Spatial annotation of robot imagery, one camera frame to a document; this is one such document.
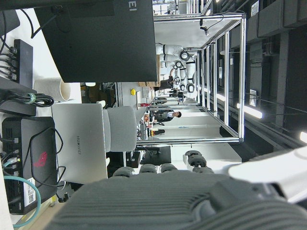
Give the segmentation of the right dexterous robot hand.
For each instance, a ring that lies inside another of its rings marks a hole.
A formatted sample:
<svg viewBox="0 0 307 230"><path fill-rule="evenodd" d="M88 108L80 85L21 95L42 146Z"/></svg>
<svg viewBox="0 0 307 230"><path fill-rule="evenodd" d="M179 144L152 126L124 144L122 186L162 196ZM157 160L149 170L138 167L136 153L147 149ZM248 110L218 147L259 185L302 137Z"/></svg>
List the right dexterous robot hand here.
<svg viewBox="0 0 307 230"><path fill-rule="evenodd" d="M83 185L48 230L304 230L307 211L274 185L173 165L139 174L120 168Z"/></svg>

